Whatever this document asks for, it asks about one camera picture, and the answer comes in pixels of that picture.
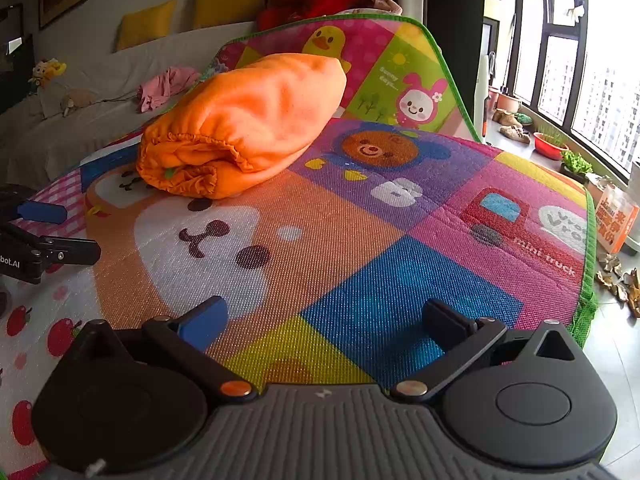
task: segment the circular cover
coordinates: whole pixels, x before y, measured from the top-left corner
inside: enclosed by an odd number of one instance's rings
[[[52,380],[33,407],[33,429],[50,460],[78,472],[99,459],[110,474],[160,462],[207,416],[199,387],[164,368],[110,358]]]
[[[471,372],[445,392],[442,415],[469,449],[524,468],[571,466],[604,451],[616,410],[575,362],[531,358]]]

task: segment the children's play mat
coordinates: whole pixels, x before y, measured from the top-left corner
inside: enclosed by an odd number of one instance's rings
[[[475,142],[433,39],[405,18],[332,16],[225,45],[203,79],[275,52],[340,59],[347,87],[316,142],[268,182],[217,202],[169,195],[135,171],[142,129],[85,159],[35,200],[87,237],[93,267],[53,266],[0,289],[0,466],[43,462],[30,409],[88,320],[135,328],[222,296],[207,354],[269,382],[388,388],[438,358],[425,300],[532,329],[559,319],[584,343],[594,304],[593,203],[582,187]]]

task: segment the stuffed toy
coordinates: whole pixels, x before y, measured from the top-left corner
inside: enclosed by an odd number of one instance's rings
[[[88,90],[72,90],[62,98],[60,107],[62,108],[62,116],[66,117],[70,111],[75,108],[85,108],[96,102],[96,97]]]
[[[43,59],[33,67],[33,76],[29,79],[32,89],[37,91],[39,86],[43,88],[47,83],[55,76],[63,75],[66,70],[66,63],[60,63],[55,57],[49,59]]]

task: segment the orange box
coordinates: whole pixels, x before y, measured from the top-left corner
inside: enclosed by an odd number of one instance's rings
[[[598,241],[608,253],[617,253],[625,242],[640,208],[615,186],[607,186],[596,206]]]

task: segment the orange blanket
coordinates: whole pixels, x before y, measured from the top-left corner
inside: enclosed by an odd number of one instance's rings
[[[142,136],[137,168],[158,189],[224,198],[292,164],[338,106],[337,59],[273,54],[194,88]]]

